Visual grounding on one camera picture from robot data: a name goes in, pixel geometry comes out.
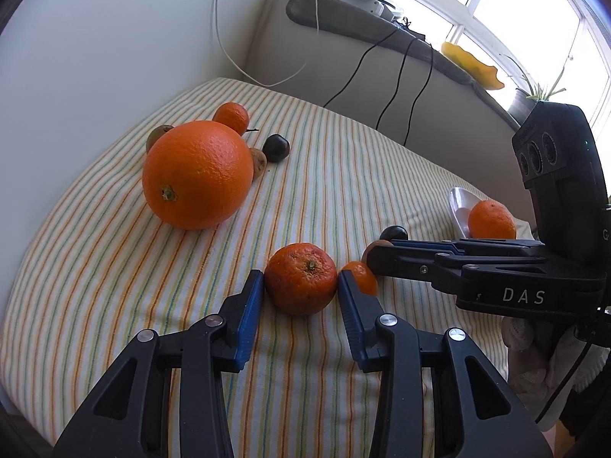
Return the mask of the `white gloved right hand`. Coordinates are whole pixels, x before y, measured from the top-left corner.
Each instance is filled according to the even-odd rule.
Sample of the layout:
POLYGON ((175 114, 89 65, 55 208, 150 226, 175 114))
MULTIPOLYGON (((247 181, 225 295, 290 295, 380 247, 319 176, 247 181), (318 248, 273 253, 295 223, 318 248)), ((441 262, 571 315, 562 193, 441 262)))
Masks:
POLYGON ((559 420, 570 393, 583 392, 603 372, 610 350, 592 346, 570 374, 586 343, 571 330, 556 343, 545 343, 535 337, 541 327, 523 318, 504 318, 501 334, 509 349, 509 385, 530 416, 540 420, 541 431, 547 431, 559 420))

